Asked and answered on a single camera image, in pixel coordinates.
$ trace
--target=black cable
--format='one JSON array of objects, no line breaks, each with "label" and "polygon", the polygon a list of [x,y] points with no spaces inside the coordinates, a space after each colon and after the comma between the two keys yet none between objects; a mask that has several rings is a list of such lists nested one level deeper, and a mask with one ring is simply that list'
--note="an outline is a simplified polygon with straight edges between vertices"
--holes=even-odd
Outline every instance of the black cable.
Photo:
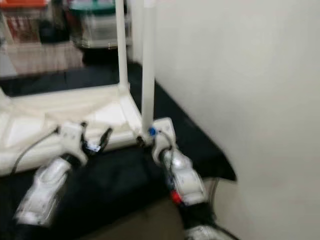
[{"label": "black cable", "polygon": [[30,151],[30,149],[32,149],[34,146],[36,146],[37,144],[39,144],[40,142],[42,142],[43,140],[47,139],[48,137],[50,137],[52,134],[58,133],[58,128],[56,128],[55,130],[53,130],[52,132],[48,133],[47,135],[41,137],[39,140],[35,141],[33,144],[31,144],[30,146],[28,146],[19,156],[18,158],[15,160],[15,163],[12,167],[10,176],[12,176],[13,174],[15,174],[18,164],[20,163],[20,161],[22,160],[22,158],[26,155],[26,153],[28,151]]},{"label": "black cable", "polygon": [[214,219],[217,219],[217,215],[216,215],[216,211],[215,211],[215,195],[216,195],[218,183],[219,183],[219,178],[216,177],[214,183],[211,184],[210,194],[209,194],[210,195],[209,204],[211,206],[211,210],[212,210],[212,214],[213,214]]},{"label": "black cable", "polygon": [[223,232],[225,235],[232,238],[233,240],[240,240],[240,238],[238,238],[237,236],[235,236],[234,234],[232,234],[231,232],[229,232],[227,229],[225,229],[222,226],[215,224],[215,228],[218,229],[219,231]]},{"label": "black cable", "polygon": [[[217,191],[219,180],[220,179],[217,177],[215,179],[214,183],[211,185],[211,188],[210,188],[209,204],[210,204],[210,207],[212,209],[212,215],[213,215],[214,220],[217,219],[217,215],[216,215],[216,212],[215,212],[215,195],[216,195],[216,191]],[[237,236],[232,234],[230,231],[228,231],[224,227],[218,225],[217,223],[214,223],[214,225],[215,225],[216,229],[218,229],[219,231],[223,232],[225,235],[227,235],[228,237],[232,238],[233,240],[240,240],[240,238],[238,238]]]},{"label": "black cable", "polygon": [[173,164],[173,160],[174,160],[174,142],[172,141],[172,139],[169,137],[168,134],[166,134],[163,131],[158,131],[159,134],[162,134],[166,140],[169,142],[170,146],[169,146],[169,150],[171,151],[171,156],[170,156],[170,165],[169,165],[169,172],[171,173],[171,169],[172,169],[172,164]]},{"label": "black cable", "polygon": [[98,151],[99,154],[105,150],[113,131],[114,131],[114,129],[112,127],[108,127],[108,129],[100,137],[100,143],[99,143],[100,150]]}]

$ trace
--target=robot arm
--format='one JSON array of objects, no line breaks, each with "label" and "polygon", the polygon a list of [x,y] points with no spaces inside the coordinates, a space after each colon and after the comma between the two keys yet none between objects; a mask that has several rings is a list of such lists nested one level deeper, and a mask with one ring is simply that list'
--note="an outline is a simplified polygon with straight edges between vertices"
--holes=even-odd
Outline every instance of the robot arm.
[{"label": "robot arm", "polygon": [[223,240],[216,228],[204,183],[192,161],[177,148],[174,132],[154,132],[152,157],[163,169],[171,199],[183,222],[185,239]]},{"label": "robot arm", "polygon": [[50,227],[70,174],[86,165],[88,156],[104,149],[112,129],[108,128],[100,144],[94,145],[84,140],[85,128],[86,124],[71,122],[62,125],[59,135],[65,153],[36,171],[33,184],[14,216],[18,225]]}]

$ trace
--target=white wall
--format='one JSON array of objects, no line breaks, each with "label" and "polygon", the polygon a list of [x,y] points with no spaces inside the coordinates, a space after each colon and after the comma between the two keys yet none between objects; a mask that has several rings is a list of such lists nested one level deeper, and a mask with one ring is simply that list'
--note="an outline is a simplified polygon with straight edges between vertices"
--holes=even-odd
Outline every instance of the white wall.
[{"label": "white wall", "polygon": [[243,240],[320,239],[320,1],[158,0],[156,32],[157,80],[238,175],[217,191],[222,225]]}]

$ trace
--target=red button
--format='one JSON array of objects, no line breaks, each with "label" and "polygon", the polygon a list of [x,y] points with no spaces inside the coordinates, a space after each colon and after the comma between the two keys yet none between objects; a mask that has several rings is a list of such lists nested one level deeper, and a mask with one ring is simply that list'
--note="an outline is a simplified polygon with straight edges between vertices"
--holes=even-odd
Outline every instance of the red button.
[{"label": "red button", "polygon": [[179,195],[175,190],[172,190],[172,191],[171,191],[171,198],[172,198],[172,201],[173,201],[175,204],[180,204],[180,203],[182,203],[182,199],[181,199],[180,195]]}]

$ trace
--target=blue screw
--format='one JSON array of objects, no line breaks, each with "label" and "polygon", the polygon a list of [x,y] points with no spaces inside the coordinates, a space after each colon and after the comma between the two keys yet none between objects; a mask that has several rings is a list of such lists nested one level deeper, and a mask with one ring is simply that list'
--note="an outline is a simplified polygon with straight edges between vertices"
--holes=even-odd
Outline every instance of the blue screw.
[{"label": "blue screw", "polygon": [[157,130],[154,127],[150,127],[148,132],[150,136],[155,136],[157,134]]}]

